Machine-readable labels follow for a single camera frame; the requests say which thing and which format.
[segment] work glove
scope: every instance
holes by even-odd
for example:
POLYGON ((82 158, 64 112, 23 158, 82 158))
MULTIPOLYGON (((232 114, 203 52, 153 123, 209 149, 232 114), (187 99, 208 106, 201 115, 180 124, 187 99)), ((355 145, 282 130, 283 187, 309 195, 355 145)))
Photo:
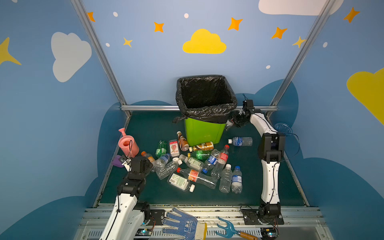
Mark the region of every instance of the work glove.
POLYGON ((168 212, 166 218, 162 221, 164 234, 175 235, 174 240, 205 240, 207 234, 207 224, 198 222, 197 219, 177 207, 173 207, 171 212, 168 212))

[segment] dark green floor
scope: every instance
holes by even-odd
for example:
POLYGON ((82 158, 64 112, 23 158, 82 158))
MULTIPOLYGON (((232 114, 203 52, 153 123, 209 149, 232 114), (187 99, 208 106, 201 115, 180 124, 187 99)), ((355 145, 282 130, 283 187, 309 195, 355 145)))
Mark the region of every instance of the dark green floor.
MULTIPOLYGON (((185 133, 184 121, 177 124, 172 123, 176 116, 180 116, 180 112, 133 112, 126 133, 135 138, 140 152, 146 151, 154 156, 160 140, 176 139, 177 131, 185 133)), ((215 144, 215 148, 223 149, 224 145, 228 143, 227 139, 235 136, 253 138, 251 147, 235 147, 230 144, 229 148, 228 163, 232 165, 232 169, 239 165, 243 173, 243 192, 241 194, 232 192, 224 194, 218 190, 218 187, 212 190, 201 184, 196 184, 193 193, 181 192, 168 185, 167 178, 159 180, 155 173, 150 173, 139 200, 148 201, 150 204, 259 205, 263 188, 263 168, 257 156, 260 135, 250 123, 242 128, 232 127, 228 132, 223 133, 220 143, 215 144)), ((180 167, 187 168, 185 163, 180 167)), ((115 202, 117 185, 126 174, 125 168, 113 166, 101 203, 115 202)), ((282 206, 304 206, 286 162, 282 162, 279 168, 278 189, 282 206)))

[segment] yellow cloud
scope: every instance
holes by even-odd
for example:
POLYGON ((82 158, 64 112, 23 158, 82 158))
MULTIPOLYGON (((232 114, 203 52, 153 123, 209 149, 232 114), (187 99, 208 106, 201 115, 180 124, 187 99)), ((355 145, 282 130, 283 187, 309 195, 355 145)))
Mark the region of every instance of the yellow cloud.
POLYGON ((376 73, 358 72, 347 81, 347 88, 382 124, 384 124, 384 68, 376 73))
POLYGON ((197 30, 183 45, 183 51, 186 53, 205 53, 219 54, 223 53, 227 46, 221 42, 219 35, 210 33, 206 29, 197 30))

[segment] wooden handle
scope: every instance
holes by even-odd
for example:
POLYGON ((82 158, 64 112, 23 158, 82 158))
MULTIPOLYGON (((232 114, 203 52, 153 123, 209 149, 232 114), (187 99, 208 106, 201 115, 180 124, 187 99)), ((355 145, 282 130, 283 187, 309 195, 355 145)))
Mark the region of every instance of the wooden handle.
POLYGON ((250 235, 248 233, 245 233, 245 232, 239 232, 239 235, 240 235, 240 237, 246 238, 248 240, 257 240, 257 237, 250 235))

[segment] trash can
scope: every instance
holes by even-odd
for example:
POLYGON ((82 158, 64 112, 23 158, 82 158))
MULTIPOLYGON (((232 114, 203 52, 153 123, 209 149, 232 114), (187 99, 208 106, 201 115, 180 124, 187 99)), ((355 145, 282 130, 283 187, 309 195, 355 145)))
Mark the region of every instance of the trash can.
POLYGON ((227 116, 237 106, 237 99, 227 79, 221 75, 179 78, 176 102, 185 119, 185 133, 190 146, 202 142, 220 142, 227 116))

